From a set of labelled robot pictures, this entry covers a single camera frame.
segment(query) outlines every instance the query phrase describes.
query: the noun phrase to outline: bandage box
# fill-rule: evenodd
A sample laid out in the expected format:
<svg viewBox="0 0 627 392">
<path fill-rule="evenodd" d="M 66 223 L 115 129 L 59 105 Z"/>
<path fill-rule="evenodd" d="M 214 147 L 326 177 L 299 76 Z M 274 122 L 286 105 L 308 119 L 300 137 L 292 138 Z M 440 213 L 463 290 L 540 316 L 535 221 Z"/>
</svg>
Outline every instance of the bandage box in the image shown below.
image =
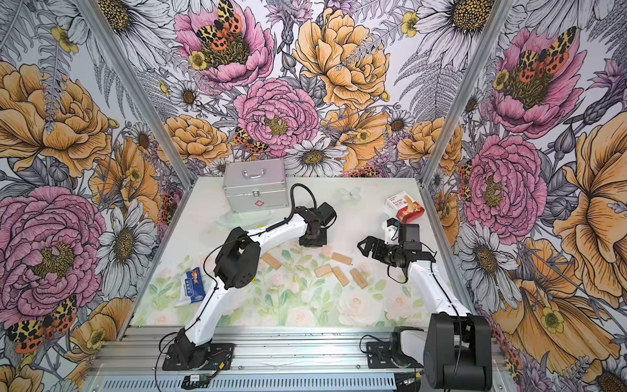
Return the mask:
<svg viewBox="0 0 627 392">
<path fill-rule="evenodd" d="M 229 163 L 222 188 L 235 213 L 290 205 L 283 159 Z"/>
<path fill-rule="evenodd" d="M 424 208 L 405 191 L 387 198 L 385 211 L 401 223 L 412 223 L 424 214 Z"/>
</svg>

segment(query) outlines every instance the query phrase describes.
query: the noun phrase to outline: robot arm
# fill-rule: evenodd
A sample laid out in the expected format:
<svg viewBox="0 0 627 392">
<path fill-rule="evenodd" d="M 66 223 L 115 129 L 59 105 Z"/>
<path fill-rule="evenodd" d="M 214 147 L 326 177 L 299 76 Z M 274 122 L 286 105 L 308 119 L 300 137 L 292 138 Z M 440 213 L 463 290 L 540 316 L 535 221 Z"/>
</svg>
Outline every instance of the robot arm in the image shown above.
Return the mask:
<svg viewBox="0 0 627 392">
<path fill-rule="evenodd" d="M 357 244 L 358 249 L 366 257 L 372 253 L 372 258 L 388 268 L 401 268 L 406 282 L 411 281 L 412 287 L 421 292 L 431 313 L 428 332 L 415 327 L 394 328 L 391 361 L 400 367 L 423 364 L 426 379 L 435 389 L 489 390 L 492 342 L 488 322 L 472 315 L 442 281 L 435 257 L 422 251 L 418 225 L 388 220 L 384 231 L 385 241 L 368 236 Z"/>
<path fill-rule="evenodd" d="M 295 186 L 311 193 L 301 184 L 293 185 L 290 190 L 292 204 Z M 315 208 L 292 207 L 288 218 L 273 225 L 249 231 L 240 227 L 231 230 L 216 257 L 211 293 L 205 297 L 192 321 L 178 332 L 168 355 L 176 358 L 182 369 L 202 366 L 208 357 L 209 344 L 220 317 L 233 296 L 242 295 L 241 288 L 254 279 L 259 257 L 275 246 L 296 238 L 302 246 L 326 245 L 327 228 L 336 217 L 333 207 L 323 203 Z"/>
<path fill-rule="evenodd" d="M 282 244 L 285 241 L 300 238 L 307 230 L 307 224 L 300 215 L 294 215 L 294 217 L 292 217 L 292 219 L 286 224 L 274 228 L 271 231 L 265 231 L 268 227 L 270 226 L 264 226 L 246 232 L 247 237 L 253 239 L 253 241 L 258 244 L 253 245 L 255 248 L 259 248 L 258 252 L 253 252 L 253 257 L 256 257 L 257 259 L 259 258 L 259 255 L 263 255 L 268 250 Z M 216 258 L 216 269 L 218 268 L 219 262 L 225 262 L 224 257 L 225 255 L 223 253 L 218 254 L 218 257 Z M 187 339 L 190 342 L 195 343 L 197 346 L 205 344 L 213 338 L 216 325 L 218 325 L 218 321 L 220 320 L 220 317 L 222 317 L 224 309 L 231 302 L 233 296 L 243 295 L 242 289 L 237 288 L 237 286 L 230 288 L 225 287 L 220 275 L 222 275 L 222 273 L 216 273 L 216 281 L 218 283 L 217 287 L 216 284 L 211 281 L 212 285 L 207 290 L 207 292 L 215 290 L 213 292 L 213 296 L 205 296 L 204 301 L 198 308 L 194 318 L 188 325 L 185 326 L 185 335 L 187 336 Z"/>
</svg>

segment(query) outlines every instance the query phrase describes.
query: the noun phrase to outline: wooden block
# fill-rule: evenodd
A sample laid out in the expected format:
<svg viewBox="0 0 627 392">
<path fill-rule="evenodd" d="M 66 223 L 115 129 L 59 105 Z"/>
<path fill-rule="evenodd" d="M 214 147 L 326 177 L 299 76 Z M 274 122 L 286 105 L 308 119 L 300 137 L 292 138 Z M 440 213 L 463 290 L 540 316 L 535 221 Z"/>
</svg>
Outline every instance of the wooden block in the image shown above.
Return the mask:
<svg viewBox="0 0 627 392">
<path fill-rule="evenodd" d="M 349 284 L 349 280 L 346 279 L 346 276 L 342 273 L 340 267 L 334 267 L 331 271 L 333 271 L 333 274 L 342 286 L 346 286 L 347 284 Z"/>
<path fill-rule="evenodd" d="M 273 255 L 269 253 L 264 253 L 263 256 L 261 256 L 261 259 L 275 270 L 278 270 L 283 265 L 280 261 L 278 261 Z"/>
<path fill-rule="evenodd" d="M 350 265 L 352 259 L 348 256 L 341 255 L 340 253 L 333 252 L 331 255 L 331 260 L 335 260 L 336 262 L 344 263 L 346 265 Z"/>
<path fill-rule="evenodd" d="M 359 271 L 356 268 L 353 268 L 352 270 L 350 270 L 350 274 L 355 280 L 355 283 L 359 285 L 362 289 L 368 286 L 368 282 L 366 282 L 364 277 L 361 276 L 361 273 L 359 273 Z"/>
<path fill-rule="evenodd" d="M 328 273 L 331 273 L 331 266 L 329 264 L 325 264 L 315 271 L 315 275 L 318 278 L 323 277 L 324 275 L 327 275 Z"/>
</svg>

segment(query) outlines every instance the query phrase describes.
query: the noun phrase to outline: case handle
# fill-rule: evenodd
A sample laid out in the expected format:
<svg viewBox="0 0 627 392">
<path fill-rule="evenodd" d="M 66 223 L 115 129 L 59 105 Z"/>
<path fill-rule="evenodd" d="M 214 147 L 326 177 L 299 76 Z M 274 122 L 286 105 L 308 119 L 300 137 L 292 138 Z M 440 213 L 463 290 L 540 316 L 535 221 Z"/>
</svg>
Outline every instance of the case handle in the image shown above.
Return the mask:
<svg viewBox="0 0 627 392">
<path fill-rule="evenodd" d="M 256 179 L 261 178 L 264 174 L 266 174 L 266 169 L 261 169 L 261 174 L 255 174 L 253 176 L 249 175 L 248 172 L 245 170 L 243 170 L 241 173 L 245 178 Z"/>
</svg>

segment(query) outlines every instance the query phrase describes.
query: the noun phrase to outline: white daisy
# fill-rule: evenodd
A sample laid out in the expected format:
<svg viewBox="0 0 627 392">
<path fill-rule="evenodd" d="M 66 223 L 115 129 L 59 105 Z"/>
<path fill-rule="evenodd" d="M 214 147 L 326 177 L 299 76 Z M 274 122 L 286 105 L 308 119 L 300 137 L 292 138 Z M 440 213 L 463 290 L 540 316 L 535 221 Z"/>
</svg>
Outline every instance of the white daisy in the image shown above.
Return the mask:
<svg viewBox="0 0 627 392">
<path fill-rule="evenodd" d="M 387 117 L 387 124 L 392 132 L 403 132 L 414 125 L 414 117 L 407 110 L 392 109 Z"/>
<path fill-rule="evenodd" d="M 106 231 L 98 239 L 95 273 L 103 273 L 102 294 L 107 299 L 133 298 L 137 279 L 144 275 L 156 245 L 157 229 L 152 219 L 144 216 L 144 204 L 137 199 L 131 202 L 126 218 L 114 207 L 111 222 L 113 233 Z"/>
<path fill-rule="evenodd" d="M 537 34 L 547 31 L 554 36 L 573 26 L 587 27 L 593 12 L 596 19 L 604 19 L 614 8 L 614 0 L 531 0 L 525 8 L 527 27 L 535 27 Z"/>
<path fill-rule="evenodd" d="M 155 137 L 152 135 L 150 128 L 148 125 L 143 122 L 136 122 L 129 130 L 129 136 L 133 139 L 133 142 L 137 144 L 138 147 L 141 147 L 145 150 L 145 153 L 148 154 L 150 152 L 150 148 L 157 141 Z"/>
<path fill-rule="evenodd" d="M 200 105 L 198 86 L 189 80 L 181 80 L 170 87 L 170 100 L 188 112 L 193 112 Z"/>
<path fill-rule="evenodd" d="M 499 307 L 505 310 L 499 292 L 509 306 L 518 309 L 522 295 L 506 273 L 518 268 L 518 263 L 509 253 L 498 251 L 496 233 L 479 222 L 475 222 L 475 226 L 464 223 L 455 248 L 464 279 L 470 282 L 470 288 L 484 309 L 489 313 L 498 311 Z"/>
<path fill-rule="evenodd" d="M 501 50 L 509 48 L 512 38 L 518 34 L 521 29 L 521 24 L 527 19 L 527 12 L 523 4 L 516 4 L 510 8 L 505 20 L 505 25 L 501 29 L 501 33 L 498 35 L 498 47 Z"/>
<path fill-rule="evenodd" d="M 200 14 L 200 7 L 203 7 L 207 12 L 213 10 L 213 3 L 211 0 L 172 0 L 172 8 L 175 13 L 185 13 L 188 8 L 192 9 L 192 12 L 196 15 Z"/>
<path fill-rule="evenodd" d="M 476 109 L 479 108 L 479 104 L 481 103 L 482 99 L 483 93 L 481 89 L 479 89 L 479 86 L 475 86 L 475 88 L 472 90 L 472 93 L 470 94 L 470 98 L 468 98 L 468 101 L 466 101 L 466 106 L 464 106 L 464 109 L 461 111 L 461 117 L 463 118 L 464 122 L 468 122 L 468 119 L 472 118 L 472 115 L 475 113 Z"/>
<path fill-rule="evenodd" d="M 96 37 L 78 11 L 79 0 L 49 0 L 48 8 L 61 28 L 68 30 L 70 41 L 87 49 L 94 64 L 100 64 L 103 53 Z M 170 6 L 159 0 L 97 0 L 113 32 L 124 47 L 129 61 L 140 71 L 166 65 L 170 47 L 176 38 L 172 28 Z"/>
<path fill-rule="evenodd" d="M 609 356 L 601 362 L 603 371 L 594 381 L 586 385 L 586 392 L 611 392 L 627 390 L 627 362 L 624 356 L 614 359 Z"/>
<path fill-rule="evenodd" d="M 442 65 L 451 63 L 457 72 L 479 45 L 494 0 L 423 0 L 416 12 L 415 28 L 424 34 L 418 53 L 431 50 L 429 62 L 444 54 Z"/>
<path fill-rule="evenodd" d="M 444 183 L 446 182 L 446 176 L 440 170 L 439 167 L 436 167 L 435 172 L 433 172 L 433 178 L 429 183 L 429 194 L 431 197 L 435 197 L 440 191 L 444 188 Z"/>
<path fill-rule="evenodd" d="M 316 142 L 303 140 L 291 149 L 286 149 L 285 174 L 293 177 L 336 177 L 344 170 L 345 160 L 337 160 L 349 154 L 347 146 L 329 147 L 330 137 Z"/>
<path fill-rule="evenodd" d="M 207 170 L 214 177 L 223 177 L 228 163 L 224 158 L 215 159 L 207 166 Z"/>
</svg>

